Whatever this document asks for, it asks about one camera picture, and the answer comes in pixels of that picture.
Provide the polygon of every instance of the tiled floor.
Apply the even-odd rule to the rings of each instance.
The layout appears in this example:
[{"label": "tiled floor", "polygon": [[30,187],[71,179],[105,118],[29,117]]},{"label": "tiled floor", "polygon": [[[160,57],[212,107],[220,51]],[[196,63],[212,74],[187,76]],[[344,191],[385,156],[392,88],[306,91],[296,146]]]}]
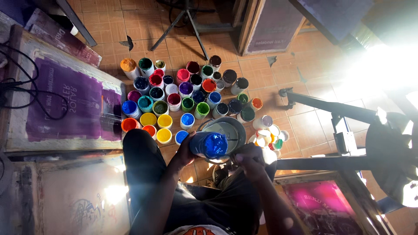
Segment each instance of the tiled floor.
[{"label": "tiled floor", "polygon": [[[197,39],[188,27],[175,28],[168,37],[150,51],[163,30],[170,25],[168,9],[152,0],[69,0],[80,19],[90,31],[98,45],[93,49],[102,57],[100,69],[118,77],[133,89],[132,81],[123,76],[119,62],[124,57],[139,60],[148,57],[153,61],[162,59],[167,63],[166,74],[174,75],[184,68],[188,61],[207,64],[204,60]],[[201,14],[199,22],[217,22],[216,14]],[[119,42],[133,40],[131,51]],[[308,157],[315,154],[336,152],[331,125],[331,115],[322,110],[302,104],[296,104],[291,110],[285,110],[287,98],[278,95],[279,89],[293,87],[294,92],[319,97],[328,101],[342,102],[376,110],[380,106],[388,111],[399,111],[391,100],[370,87],[363,87],[350,79],[346,72],[350,67],[350,58],[337,46],[333,46],[319,32],[303,33],[296,36],[291,48],[286,53],[270,53],[242,57],[237,54],[231,37],[227,33],[203,34],[202,41],[209,55],[222,58],[220,72],[233,69],[239,77],[245,77],[250,85],[245,91],[250,98],[259,97],[264,106],[256,112],[257,117],[270,115],[274,123],[290,134],[281,150],[281,157]],[[272,66],[268,57],[275,56]],[[228,102],[234,95],[229,89],[222,91],[222,101]],[[180,130],[179,118],[182,111],[170,112],[174,124],[171,131]],[[193,130],[204,120],[196,120]],[[247,138],[253,133],[251,123],[245,124]],[[358,145],[364,145],[368,125],[349,120],[349,127],[355,132]],[[161,146],[164,160],[168,163],[178,146],[174,140]],[[187,166],[181,180],[206,185],[212,176],[213,166],[203,159],[197,159]],[[297,171],[278,171],[288,174]]]}]

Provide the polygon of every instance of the metal bucket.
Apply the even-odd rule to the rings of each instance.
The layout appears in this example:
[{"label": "metal bucket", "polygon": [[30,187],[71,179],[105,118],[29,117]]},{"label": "metal bucket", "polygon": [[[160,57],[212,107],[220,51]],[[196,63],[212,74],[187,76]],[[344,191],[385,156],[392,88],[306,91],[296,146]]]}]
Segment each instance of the metal bucket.
[{"label": "metal bucket", "polygon": [[225,134],[228,140],[228,149],[225,156],[221,157],[219,160],[205,160],[209,163],[221,165],[230,161],[229,154],[243,146],[247,140],[247,134],[245,132],[244,126],[233,117],[221,117],[218,119],[211,118],[203,122],[197,131],[214,131],[220,134]]}]

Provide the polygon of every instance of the black pants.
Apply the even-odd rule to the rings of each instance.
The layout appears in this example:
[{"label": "black pants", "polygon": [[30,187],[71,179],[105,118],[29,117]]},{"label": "black pants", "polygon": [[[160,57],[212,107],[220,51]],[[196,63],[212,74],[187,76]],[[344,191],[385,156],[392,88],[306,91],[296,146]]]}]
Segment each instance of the black pants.
[{"label": "black pants", "polygon": [[[167,166],[157,143],[144,130],[130,130],[123,140],[123,151],[131,207],[136,215]],[[276,162],[266,171],[273,180]],[[220,194],[204,201],[177,187],[164,233],[184,225],[215,225],[239,235],[255,234],[262,208],[258,192],[244,171],[239,168],[220,186]]]}]

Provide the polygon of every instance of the person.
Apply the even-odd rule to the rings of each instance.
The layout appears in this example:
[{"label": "person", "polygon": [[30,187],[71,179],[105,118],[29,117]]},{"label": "person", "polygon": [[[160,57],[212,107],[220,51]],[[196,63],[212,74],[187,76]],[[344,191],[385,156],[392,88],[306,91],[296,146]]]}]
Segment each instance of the person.
[{"label": "person", "polygon": [[179,187],[181,170],[198,157],[189,149],[195,133],[183,140],[168,166],[146,131],[126,134],[126,177],[136,214],[130,234],[253,235],[262,212],[269,234],[303,233],[272,184],[276,161],[265,166],[261,148],[252,143],[234,151],[240,167],[219,183],[222,191],[215,197],[200,201]]}]

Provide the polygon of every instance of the black cable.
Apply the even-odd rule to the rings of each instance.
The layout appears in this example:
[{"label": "black cable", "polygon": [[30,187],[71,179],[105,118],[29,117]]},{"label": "black cable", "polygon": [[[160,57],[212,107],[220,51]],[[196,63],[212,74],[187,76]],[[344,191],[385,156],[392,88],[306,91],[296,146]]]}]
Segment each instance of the black cable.
[{"label": "black cable", "polygon": [[[196,14],[197,14],[197,10],[199,9],[199,3],[200,3],[200,0],[198,0],[197,1],[197,7],[196,7],[196,12],[195,12],[195,14],[191,17],[192,19],[196,16]],[[171,12],[173,11],[173,7],[171,7],[170,8],[170,10],[168,11],[168,19],[170,20],[170,24],[172,24],[173,23],[173,21],[171,20]],[[185,27],[186,25],[188,25],[190,23],[190,20],[188,20],[188,21],[183,21],[183,25],[182,26],[174,26],[175,28],[183,28],[183,27]]]},{"label": "black cable", "polygon": [[[60,95],[60,94],[57,94],[57,93],[55,93],[55,92],[49,92],[49,91],[41,91],[41,90],[39,90],[38,89],[38,86],[36,85],[36,83],[35,83],[35,80],[37,80],[38,79],[38,77],[39,77],[39,69],[38,69],[38,66],[35,64],[35,62],[29,57],[29,56],[27,56],[26,54],[24,54],[23,52],[21,52],[21,51],[19,51],[19,50],[17,50],[17,49],[14,49],[13,47],[11,47],[11,46],[8,46],[8,45],[6,45],[6,44],[4,44],[4,43],[0,43],[0,46],[4,46],[4,47],[7,47],[7,48],[9,48],[9,49],[11,49],[11,50],[13,50],[13,51],[16,51],[16,52],[18,52],[18,53],[20,53],[20,54],[22,54],[23,56],[25,56],[27,59],[29,59],[32,63],[33,63],[33,65],[35,66],[35,70],[36,70],[36,76],[34,77],[34,78],[32,78],[28,73],[27,73],[27,71],[21,66],[21,65],[19,65],[18,63],[17,63],[17,61],[16,60],[14,60],[11,56],[9,56],[7,53],[5,53],[5,52],[3,52],[2,50],[0,50],[0,53],[1,54],[3,54],[3,55],[5,55],[9,60],[11,60],[14,64],[16,64],[16,66],[18,66],[21,70],[22,70],[22,72],[29,78],[29,80],[28,81],[24,81],[24,82],[17,82],[16,81],[16,79],[15,78],[5,78],[5,79],[3,79],[2,81],[0,81],[0,108],[8,108],[8,109],[21,109],[21,108],[25,108],[25,107],[28,107],[29,105],[31,105],[31,104],[33,104],[35,101],[36,102],[38,102],[38,104],[41,106],[41,109],[45,112],[45,114],[50,118],[50,119],[52,119],[52,120],[59,120],[59,119],[62,119],[62,118],[64,118],[65,117],[65,115],[67,115],[67,113],[68,113],[68,108],[69,108],[69,105],[68,105],[68,101],[67,101],[67,99],[64,97],[64,96],[62,96],[62,95]],[[31,82],[32,83],[32,85],[33,85],[33,87],[34,87],[34,89],[24,89],[24,88],[21,88],[21,87],[19,87],[20,85],[23,85],[23,84],[25,84],[25,83],[29,83],[29,82]],[[6,106],[5,104],[7,103],[7,98],[6,98],[6,95],[5,95],[5,93],[7,92],[7,91],[14,91],[14,92],[27,92],[27,93],[29,93],[32,97],[33,97],[33,100],[32,101],[30,101],[28,104],[26,104],[26,105],[22,105],[22,106]],[[56,95],[56,96],[59,96],[59,97],[61,97],[64,101],[65,101],[65,104],[66,104],[66,109],[65,109],[65,112],[60,116],[60,117],[52,117],[47,111],[46,111],[46,109],[45,109],[45,107],[42,105],[42,103],[40,102],[40,100],[38,99],[38,95],[39,95],[39,93],[48,93],[48,94],[52,94],[52,95]]]}]

